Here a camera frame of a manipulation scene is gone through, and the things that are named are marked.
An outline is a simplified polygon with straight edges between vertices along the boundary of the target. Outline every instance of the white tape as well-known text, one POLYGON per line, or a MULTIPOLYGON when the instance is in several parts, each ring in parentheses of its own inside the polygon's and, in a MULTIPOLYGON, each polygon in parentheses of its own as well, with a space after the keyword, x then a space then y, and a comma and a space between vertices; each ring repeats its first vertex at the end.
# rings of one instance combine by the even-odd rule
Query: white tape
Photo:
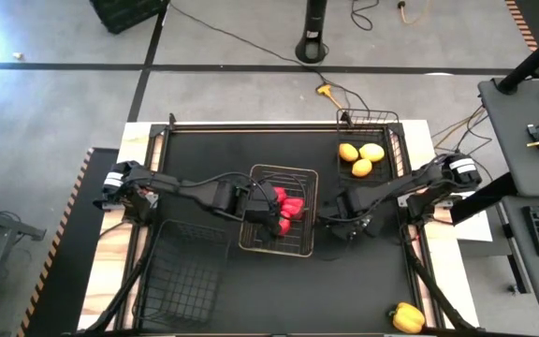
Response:
POLYGON ((112 186, 116 186, 116 187, 120 187, 122 186, 122 181, 119 181, 117 179, 111 179, 111 178, 107 178, 103 184, 110 184, 112 186))
POLYGON ((472 171, 472 170, 477 170, 477 168, 475 168, 475 165, 465 165, 465 166, 462 166, 460 168, 457 168, 458 173, 465 173, 465 172, 469 172, 469 171, 472 171))
POLYGON ((111 179, 121 180, 122 177, 123 177, 122 173, 118 173, 118 172, 110 172, 110 173, 108 173, 108 178, 111 178, 111 179))
POLYGON ((458 167, 462 167, 462 166, 465 166, 465 165, 475 165, 475 162, 471 158, 464 158, 464 159, 457 160, 456 162, 450 164, 450 168, 451 169, 456 169, 458 167))

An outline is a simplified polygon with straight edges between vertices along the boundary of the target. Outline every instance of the metal wire rack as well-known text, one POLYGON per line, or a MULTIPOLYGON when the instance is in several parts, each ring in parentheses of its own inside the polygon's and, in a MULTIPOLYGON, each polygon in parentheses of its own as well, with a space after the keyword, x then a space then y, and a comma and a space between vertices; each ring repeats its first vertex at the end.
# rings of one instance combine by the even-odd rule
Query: metal wire rack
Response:
POLYGON ((399 115, 385 110, 338 110, 338 144, 336 146, 338 174, 342 186, 353 184, 375 185, 386 183, 404 172, 401 142, 403 133, 399 115), (339 146, 349 143, 360 149, 367 143, 380 145, 386 152, 384 159, 373 163, 371 173, 363 178, 355 177, 351 171, 353 163, 340 159, 339 146))
POLYGON ((133 315, 172 331, 207 326, 226 267, 223 230, 167 220, 159 228, 133 315))
POLYGON ((313 222, 315 220, 315 204, 317 191, 317 173, 309 169, 282 168, 269 165, 255 165, 251 176, 255 179, 271 183, 272 186, 283 187, 289 197, 303 198, 299 183, 286 175, 296 177, 305 188, 305 204, 307 209, 299 221, 291 221, 290 230, 282 238, 263 241, 257 231, 261 225, 243 222, 240 227, 240 248, 262 253, 308 257, 313 252, 313 222))

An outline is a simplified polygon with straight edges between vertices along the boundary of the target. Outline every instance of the yellow bell pepper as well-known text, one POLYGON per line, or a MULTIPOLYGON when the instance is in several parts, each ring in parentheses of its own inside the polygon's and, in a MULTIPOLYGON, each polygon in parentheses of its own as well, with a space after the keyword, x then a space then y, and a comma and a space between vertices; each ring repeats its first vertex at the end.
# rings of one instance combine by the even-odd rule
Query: yellow bell pepper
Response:
POLYGON ((399 303, 392 316, 394 327, 406 333, 419 333, 426 323, 426 317, 413 305, 405 302, 399 303))

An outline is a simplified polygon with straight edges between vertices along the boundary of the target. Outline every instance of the black pole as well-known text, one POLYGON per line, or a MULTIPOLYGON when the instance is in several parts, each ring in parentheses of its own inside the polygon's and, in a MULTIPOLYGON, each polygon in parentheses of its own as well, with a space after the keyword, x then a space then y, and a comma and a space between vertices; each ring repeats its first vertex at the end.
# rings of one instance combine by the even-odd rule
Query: black pole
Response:
POLYGON ((305 29, 295 48, 295 55, 301 62, 314 64, 321 62, 326 57, 322 35, 327 2, 328 0, 307 0, 305 29))
POLYGON ((515 70, 511 71, 496 87, 501 93, 511 95, 522 81, 535 73, 537 68, 539 68, 539 48, 521 62, 515 70))

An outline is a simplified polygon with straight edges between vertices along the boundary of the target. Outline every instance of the black crate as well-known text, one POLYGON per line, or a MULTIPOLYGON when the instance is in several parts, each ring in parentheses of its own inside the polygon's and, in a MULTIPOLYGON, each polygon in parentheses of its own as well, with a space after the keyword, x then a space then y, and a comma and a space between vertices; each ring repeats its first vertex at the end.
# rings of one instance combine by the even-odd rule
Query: black crate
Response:
POLYGON ((133 306, 135 319, 176 332, 205 328, 228 249, 223 230, 173 220, 162 223, 133 306))
POLYGON ((307 209, 300 220, 292 220, 290 230, 283 238, 264 242, 257 231, 259 224, 243 222, 240 226, 240 248, 261 253, 273 253, 288 256, 308 257, 313 252, 313 223, 315 221, 317 201, 317 172, 302 168, 283 168, 270 165, 255 165, 251 176, 258 182, 267 181, 272 186, 283 187, 289 197, 303 198, 303 191, 296 177, 305 189, 307 209))
POLYGON ((119 34, 166 10, 168 0, 91 0, 91 5, 108 31, 119 34))
POLYGON ((404 172, 401 143, 404 141, 399 116, 384 110, 338 110, 338 144, 336 155, 341 186, 377 185, 387 183, 404 172), (360 149, 366 143, 380 145, 386 152, 384 159, 372 163, 370 174, 358 178, 351 172, 353 164, 342 160, 339 155, 341 143, 349 143, 360 149))

